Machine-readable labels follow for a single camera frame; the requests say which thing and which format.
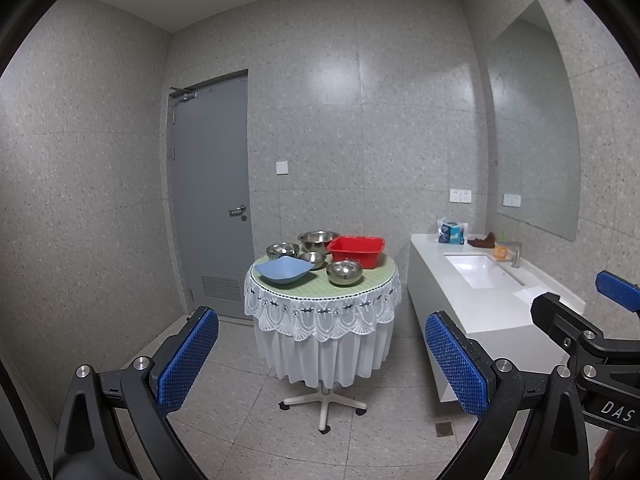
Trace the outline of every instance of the brown object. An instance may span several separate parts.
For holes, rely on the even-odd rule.
[[[484,240],[480,238],[475,238],[473,240],[466,241],[469,245],[473,247],[480,247],[483,249],[493,249],[495,247],[495,236],[493,233],[489,233]]]

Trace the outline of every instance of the blue and white package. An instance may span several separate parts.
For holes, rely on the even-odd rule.
[[[438,220],[438,243],[464,245],[466,224],[447,222],[446,218]]]

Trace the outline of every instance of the white switch plate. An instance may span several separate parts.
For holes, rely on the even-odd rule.
[[[289,163],[286,160],[276,162],[276,175],[289,174]]]

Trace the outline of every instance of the red plastic container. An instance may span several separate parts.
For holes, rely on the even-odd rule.
[[[373,236],[338,236],[326,247],[334,258],[357,260],[363,269],[375,269],[378,256],[385,250],[385,239]]]

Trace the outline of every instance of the gray door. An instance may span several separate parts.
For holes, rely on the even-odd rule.
[[[246,149],[247,78],[175,101],[172,192],[178,245],[195,306],[244,317],[254,260]]]

